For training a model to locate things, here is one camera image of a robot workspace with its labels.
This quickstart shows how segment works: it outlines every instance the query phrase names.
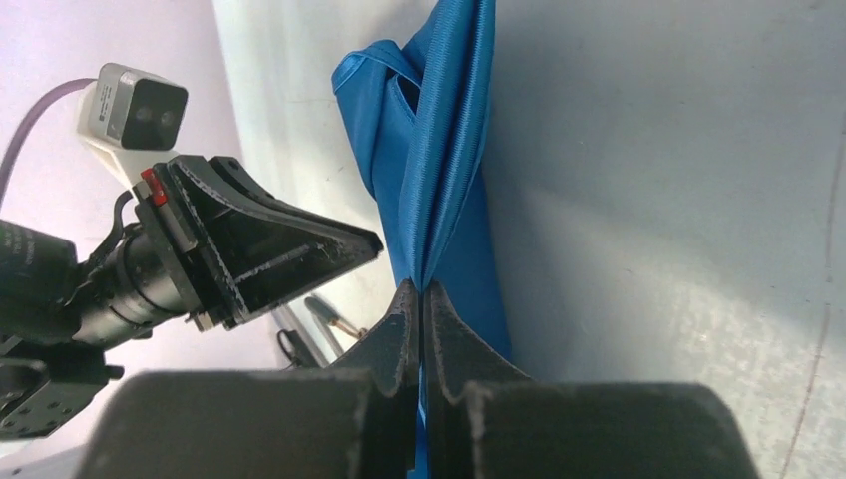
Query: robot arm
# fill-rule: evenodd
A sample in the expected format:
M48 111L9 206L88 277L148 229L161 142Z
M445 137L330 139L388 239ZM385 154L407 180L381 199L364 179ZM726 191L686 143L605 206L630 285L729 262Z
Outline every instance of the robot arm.
M110 64L77 133L139 200L85 261L0 221L0 440L46 436L122 369L104 351L187 314L200 331L265 314L375 259L374 232L275 199L233 158L172 150L188 93Z

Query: white camera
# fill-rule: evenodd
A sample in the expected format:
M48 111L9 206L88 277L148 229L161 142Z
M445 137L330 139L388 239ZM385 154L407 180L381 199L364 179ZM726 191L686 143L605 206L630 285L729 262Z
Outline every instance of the white camera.
M188 90L162 77L116 63L100 70L88 117L89 132L124 150L174 147Z

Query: gray surface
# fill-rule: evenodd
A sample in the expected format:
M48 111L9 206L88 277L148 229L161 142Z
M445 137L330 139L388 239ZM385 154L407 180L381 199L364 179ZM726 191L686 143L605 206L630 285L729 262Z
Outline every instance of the gray surface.
M484 168L518 363L702 381L764 477L846 475L846 2L498 14Z

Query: camera lens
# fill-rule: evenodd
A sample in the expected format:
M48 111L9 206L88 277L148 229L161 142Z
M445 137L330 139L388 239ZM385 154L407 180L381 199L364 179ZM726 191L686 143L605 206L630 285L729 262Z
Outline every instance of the camera lens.
M150 107L141 107L135 112L135 119L139 122L148 122L153 118L153 110Z
M162 123L163 127L167 128L174 125L175 118L176 115L174 115L174 112L164 112L162 113L162 117L159 119L159 121Z

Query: red clip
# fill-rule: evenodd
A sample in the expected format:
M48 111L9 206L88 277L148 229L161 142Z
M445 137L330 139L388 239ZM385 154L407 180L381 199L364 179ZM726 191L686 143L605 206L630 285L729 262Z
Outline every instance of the red clip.
M152 168L147 168L141 172L141 178L147 182L150 191L153 193L153 205L160 207L168 202L168 196L165 195L165 189L162 188L162 182L156 178Z

